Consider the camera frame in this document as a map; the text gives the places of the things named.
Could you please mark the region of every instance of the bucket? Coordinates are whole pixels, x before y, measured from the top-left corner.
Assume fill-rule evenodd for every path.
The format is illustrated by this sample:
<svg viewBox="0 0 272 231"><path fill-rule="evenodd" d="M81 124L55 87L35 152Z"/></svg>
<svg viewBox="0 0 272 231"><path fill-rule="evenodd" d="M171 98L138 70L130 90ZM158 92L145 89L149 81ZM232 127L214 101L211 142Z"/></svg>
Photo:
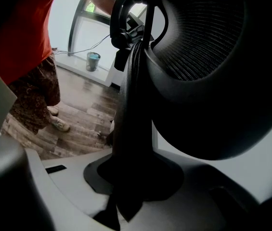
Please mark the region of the bucket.
<svg viewBox="0 0 272 231"><path fill-rule="evenodd" d="M98 54L96 52L89 52L87 54L87 66L86 66L86 69L88 71L90 71L90 72L95 71L100 58L101 58L100 54Z"/></svg>

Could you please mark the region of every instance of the leg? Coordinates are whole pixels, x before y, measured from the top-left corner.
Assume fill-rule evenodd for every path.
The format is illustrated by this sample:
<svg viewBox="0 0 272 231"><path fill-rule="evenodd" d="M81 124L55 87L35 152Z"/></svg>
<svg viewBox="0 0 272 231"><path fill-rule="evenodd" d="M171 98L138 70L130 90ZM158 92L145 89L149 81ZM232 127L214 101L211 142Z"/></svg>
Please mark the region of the leg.
<svg viewBox="0 0 272 231"><path fill-rule="evenodd" d="M43 129L50 123L60 131L69 130L68 124L53 117L57 114L57 110L47 107L56 105L60 101L60 89L53 58L46 58L28 74L11 83L9 87L17 96L10 113L28 130L37 134L39 129Z"/></svg>
<svg viewBox="0 0 272 231"><path fill-rule="evenodd" d="M17 96L10 110L12 116L34 134L51 123L45 98L36 86L28 84L22 78L12 82L9 88Z"/></svg>
<svg viewBox="0 0 272 231"><path fill-rule="evenodd" d="M50 121L51 121L51 124L53 124L58 130L62 132L67 132L70 129L70 126L66 122L64 122L60 118L52 116L51 114L50 114Z"/></svg>

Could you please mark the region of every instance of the cable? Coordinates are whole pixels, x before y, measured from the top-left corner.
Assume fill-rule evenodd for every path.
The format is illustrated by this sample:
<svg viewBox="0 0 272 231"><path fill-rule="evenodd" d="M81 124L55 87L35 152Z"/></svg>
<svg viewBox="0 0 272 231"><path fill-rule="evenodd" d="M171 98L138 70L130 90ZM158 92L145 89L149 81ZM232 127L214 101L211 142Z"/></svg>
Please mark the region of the cable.
<svg viewBox="0 0 272 231"><path fill-rule="evenodd" d="M107 37L109 37L109 35L107 35L106 37L104 37L101 41L97 42L96 44L92 45L91 48L83 50L83 51L76 51L76 52L68 52L68 51L54 51L55 55L61 55L61 54L75 54L75 53L79 53L79 52L84 52L84 51L89 51L89 50L93 50L94 48L96 48L97 46L99 46Z"/></svg>

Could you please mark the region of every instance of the red shirt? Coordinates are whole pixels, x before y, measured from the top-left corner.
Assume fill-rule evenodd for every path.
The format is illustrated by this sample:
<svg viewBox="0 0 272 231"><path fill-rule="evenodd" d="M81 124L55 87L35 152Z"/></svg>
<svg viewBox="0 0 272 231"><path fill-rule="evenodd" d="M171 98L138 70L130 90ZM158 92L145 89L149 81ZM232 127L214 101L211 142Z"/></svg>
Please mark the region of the red shirt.
<svg viewBox="0 0 272 231"><path fill-rule="evenodd" d="M19 0L1 26L0 77L6 84L28 73L51 54L48 20L52 2Z"/></svg>

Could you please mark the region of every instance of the black object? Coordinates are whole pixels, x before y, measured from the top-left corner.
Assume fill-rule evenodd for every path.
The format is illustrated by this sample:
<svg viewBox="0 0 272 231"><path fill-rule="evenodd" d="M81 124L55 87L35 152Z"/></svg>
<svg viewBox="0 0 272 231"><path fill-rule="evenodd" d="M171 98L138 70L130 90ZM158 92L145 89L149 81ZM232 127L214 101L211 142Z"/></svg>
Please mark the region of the black object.
<svg viewBox="0 0 272 231"><path fill-rule="evenodd" d="M58 165L58 166L46 168L46 172L48 174L52 174L52 173L59 172L59 171L64 170L64 169L67 169L64 165Z"/></svg>
<svg viewBox="0 0 272 231"><path fill-rule="evenodd" d="M117 207L126 220L138 212L143 201L172 196L183 180L177 164L153 152L150 114L142 105L149 102L149 96L141 49L139 41L132 48L124 71L112 156L101 158L84 170L85 180L97 193L116 193Z"/></svg>
<svg viewBox="0 0 272 231"><path fill-rule="evenodd" d="M130 55L130 48L120 49L116 52L115 68L118 71L124 71L126 61Z"/></svg>
<svg viewBox="0 0 272 231"><path fill-rule="evenodd" d="M270 5L160 0L166 28L145 50L154 86L150 108L157 130L175 148L225 159L250 149L272 128Z"/></svg>
<svg viewBox="0 0 272 231"><path fill-rule="evenodd" d="M117 84L115 84L115 83L111 83L111 85L110 85L112 88L114 88L114 89L116 89L116 90L120 90L120 86L119 85L117 85Z"/></svg>
<svg viewBox="0 0 272 231"><path fill-rule="evenodd" d="M93 58L90 58L90 55L91 54L96 54L98 55L98 59L93 59ZM93 72L96 70L97 68L97 65L98 65L98 62L101 58L101 55L96 53L96 52L88 52L87 54L87 66L86 66L86 69L90 72Z"/></svg>
<svg viewBox="0 0 272 231"><path fill-rule="evenodd" d="M0 136L0 230L54 231L22 146Z"/></svg>
<svg viewBox="0 0 272 231"><path fill-rule="evenodd" d="M107 145L113 145L113 131L107 135L106 143Z"/></svg>
<svg viewBox="0 0 272 231"><path fill-rule="evenodd" d="M113 230L120 231L121 227L117 217L117 202L114 194L109 196L106 210L99 212L93 219Z"/></svg>
<svg viewBox="0 0 272 231"><path fill-rule="evenodd" d="M135 212L134 208L140 208L129 224L130 230L220 231L233 230L233 226L241 228L235 230L246 230L248 217L257 211L258 203L245 189L212 166L162 150L158 154L181 167L183 184L169 199L145 202L143 206L136 205L137 191L116 192L114 188L115 197L125 195L122 201L132 207L123 212L126 220L130 220L129 214Z"/></svg>

